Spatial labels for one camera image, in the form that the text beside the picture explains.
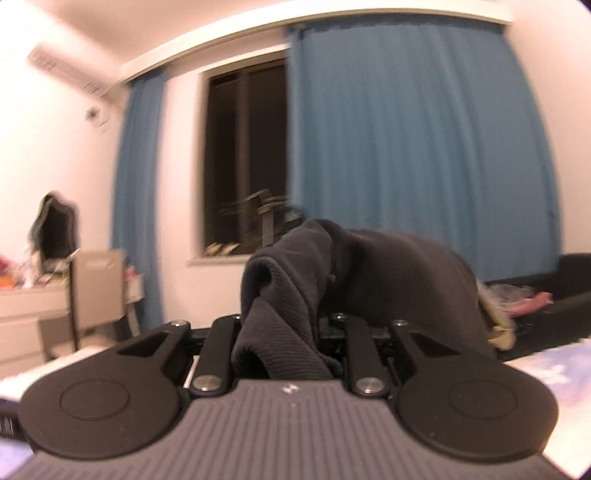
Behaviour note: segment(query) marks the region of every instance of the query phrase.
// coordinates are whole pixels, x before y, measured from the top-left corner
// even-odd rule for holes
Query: gray ridged surface
[[[12,480],[564,480],[541,455],[496,466],[444,458],[410,438],[387,406],[338,381],[243,380],[195,401],[179,425],[141,452],[79,462],[37,454]]]

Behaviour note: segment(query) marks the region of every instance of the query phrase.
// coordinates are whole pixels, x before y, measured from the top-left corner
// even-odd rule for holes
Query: air conditioner
[[[65,59],[43,45],[37,45],[27,57],[36,68],[43,70],[94,96],[103,96],[112,85],[97,79],[72,60]]]

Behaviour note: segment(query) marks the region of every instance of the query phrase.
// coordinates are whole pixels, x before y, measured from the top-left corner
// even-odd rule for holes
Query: desk drawer
[[[67,311],[67,293],[63,285],[0,292],[0,324],[13,317],[60,317]]]
[[[43,351],[37,317],[0,322],[0,362]]]
[[[0,361],[0,380],[5,377],[17,375],[45,363],[45,356],[42,353],[13,359],[7,362]]]

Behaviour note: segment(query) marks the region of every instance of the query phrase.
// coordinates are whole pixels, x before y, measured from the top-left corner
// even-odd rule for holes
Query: window
[[[283,60],[209,80],[203,172],[208,256],[252,253],[266,244],[268,228],[277,239],[291,225],[284,222],[286,96]]]

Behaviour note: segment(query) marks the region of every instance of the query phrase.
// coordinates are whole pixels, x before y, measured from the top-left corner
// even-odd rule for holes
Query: white bedsheet
[[[0,437],[0,480],[7,479],[32,456],[26,443]]]
[[[545,383],[558,400],[558,423],[544,455],[572,478],[591,466],[591,340],[507,362]]]
[[[41,377],[45,377],[60,368],[84,360],[91,355],[102,352],[104,349],[104,346],[87,346],[75,353],[59,357],[39,367],[31,368],[26,372],[3,378],[0,380],[0,398],[19,402],[25,390]]]

